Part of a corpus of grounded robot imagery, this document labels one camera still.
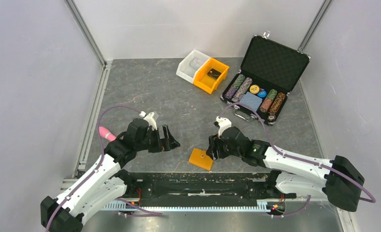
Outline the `clear item in white bin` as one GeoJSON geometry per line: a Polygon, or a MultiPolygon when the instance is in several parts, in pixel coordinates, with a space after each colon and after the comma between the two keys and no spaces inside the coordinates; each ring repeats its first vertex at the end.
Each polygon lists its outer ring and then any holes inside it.
{"type": "Polygon", "coordinates": [[[204,61],[202,59],[193,58],[189,64],[189,66],[195,70],[198,70],[203,64],[204,64],[204,61]]]}

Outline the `yellow leather card holder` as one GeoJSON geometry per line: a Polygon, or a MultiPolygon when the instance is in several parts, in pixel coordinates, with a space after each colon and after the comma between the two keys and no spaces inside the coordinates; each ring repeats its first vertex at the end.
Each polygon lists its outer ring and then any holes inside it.
{"type": "Polygon", "coordinates": [[[210,171],[213,166],[213,159],[207,155],[205,150],[194,148],[188,162],[206,171],[210,171]]]}

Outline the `blue playing card deck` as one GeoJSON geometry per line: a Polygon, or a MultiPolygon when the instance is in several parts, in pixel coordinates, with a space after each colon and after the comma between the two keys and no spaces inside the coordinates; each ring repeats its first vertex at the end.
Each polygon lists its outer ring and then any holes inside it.
{"type": "Polygon", "coordinates": [[[259,109],[262,102],[263,102],[262,98],[250,92],[246,92],[240,100],[240,103],[249,106],[254,111],[257,111],[259,109]]]}

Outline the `black poker chip case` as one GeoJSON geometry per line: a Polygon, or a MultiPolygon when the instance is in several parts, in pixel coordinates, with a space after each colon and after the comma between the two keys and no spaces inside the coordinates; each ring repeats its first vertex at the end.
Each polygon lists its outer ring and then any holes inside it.
{"type": "Polygon", "coordinates": [[[294,89],[311,57],[303,52],[275,42],[267,34],[252,37],[239,72],[231,80],[220,99],[233,104],[238,111],[251,118],[261,117],[265,124],[273,125],[294,89]],[[257,111],[240,103],[251,85],[258,85],[267,96],[257,111]]]}

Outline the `blue dealer button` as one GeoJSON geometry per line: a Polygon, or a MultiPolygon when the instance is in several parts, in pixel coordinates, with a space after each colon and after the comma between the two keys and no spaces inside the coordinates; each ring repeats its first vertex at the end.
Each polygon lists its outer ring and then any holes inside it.
{"type": "Polygon", "coordinates": [[[265,90],[262,90],[257,94],[257,96],[260,98],[265,98],[267,96],[267,92],[265,90]]]}

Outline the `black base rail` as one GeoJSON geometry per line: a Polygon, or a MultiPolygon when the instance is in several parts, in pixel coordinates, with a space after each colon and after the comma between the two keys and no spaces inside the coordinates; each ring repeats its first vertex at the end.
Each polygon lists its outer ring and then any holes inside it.
{"type": "Polygon", "coordinates": [[[255,206],[258,200],[295,199],[275,187],[270,173],[130,173],[125,199],[150,207],[255,206]]]}

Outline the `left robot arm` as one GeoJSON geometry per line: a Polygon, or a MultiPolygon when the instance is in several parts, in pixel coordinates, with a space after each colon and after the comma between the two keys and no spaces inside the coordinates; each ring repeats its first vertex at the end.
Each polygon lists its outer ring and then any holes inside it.
{"type": "Polygon", "coordinates": [[[71,187],[40,204],[41,224],[47,232],[80,232],[83,226],[105,205],[118,197],[131,197],[137,183],[123,167],[139,151],[166,152],[180,147],[163,125],[160,138],[154,122],[136,118],[104,148],[103,154],[71,187]]]}

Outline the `dark card in yellow bin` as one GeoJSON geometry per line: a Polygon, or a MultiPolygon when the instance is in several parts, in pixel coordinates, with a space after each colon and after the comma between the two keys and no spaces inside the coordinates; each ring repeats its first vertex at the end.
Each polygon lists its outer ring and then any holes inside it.
{"type": "Polygon", "coordinates": [[[217,80],[217,79],[220,77],[221,74],[222,74],[221,72],[219,72],[218,70],[213,69],[213,68],[210,69],[210,70],[207,72],[207,75],[208,75],[209,77],[215,79],[215,80],[217,80]]]}

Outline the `pink cylindrical toy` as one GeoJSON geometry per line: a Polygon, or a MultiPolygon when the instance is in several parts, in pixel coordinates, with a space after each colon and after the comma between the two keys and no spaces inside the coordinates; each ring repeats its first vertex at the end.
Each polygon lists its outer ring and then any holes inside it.
{"type": "Polygon", "coordinates": [[[116,140],[116,136],[103,126],[99,126],[99,135],[109,142],[116,140]]]}

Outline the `yellow plastic bin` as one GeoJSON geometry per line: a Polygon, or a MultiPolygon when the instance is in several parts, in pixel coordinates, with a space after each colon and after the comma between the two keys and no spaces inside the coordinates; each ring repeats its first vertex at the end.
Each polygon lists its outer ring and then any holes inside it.
{"type": "Polygon", "coordinates": [[[212,94],[217,90],[219,84],[226,79],[229,66],[210,58],[196,72],[193,85],[212,94]]]}

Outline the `white plastic bin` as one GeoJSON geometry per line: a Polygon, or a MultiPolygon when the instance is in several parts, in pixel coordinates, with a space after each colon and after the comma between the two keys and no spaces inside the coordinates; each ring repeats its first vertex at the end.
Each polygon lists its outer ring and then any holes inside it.
{"type": "Polygon", "coordinates": [[[196,49],[193,49],[178,65],[178,68],[176,70],[176,75],[180,78],[182,78],[183,80],[193,84],[195,78],[196,78],[196,74],[198,73],[198,71],[207,63],[207,61],[209,61],[211,59],[210,56],[196,50],[196,49]],[[202,59],[204,61],[204,64],[198,69],[198,70],[195,70],[193,69],[192,67],[189,66],[191,60],[193,58],[199,58],[199,59],[202,59]]]}

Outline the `yellow dealer button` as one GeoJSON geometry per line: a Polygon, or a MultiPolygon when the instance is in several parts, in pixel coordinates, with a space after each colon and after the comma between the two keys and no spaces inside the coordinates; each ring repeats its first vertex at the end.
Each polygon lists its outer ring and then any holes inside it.
{"type": "Polygon", "coordinates": [[[249,91],[252,93],[252,94],[258,94],[260,92],[260,87],[258,85],[251,85],[249,87],[249,91]]]}

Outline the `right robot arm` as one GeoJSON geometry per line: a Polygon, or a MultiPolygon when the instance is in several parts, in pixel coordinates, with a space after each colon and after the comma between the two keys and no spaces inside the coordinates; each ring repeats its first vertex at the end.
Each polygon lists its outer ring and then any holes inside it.
{"type": "Polygon", "coordinates": [[[251,140],[237,127],[209,137],[207,155],[213,160],[229,156],[241,158],[250,166],[271,169],[264,184],[270,197],[281,194],[311,195],[326,198],[334,206],[355,212],[365,179],[342,156],[319,159],[290,153],[261,140],[251,140]]]}

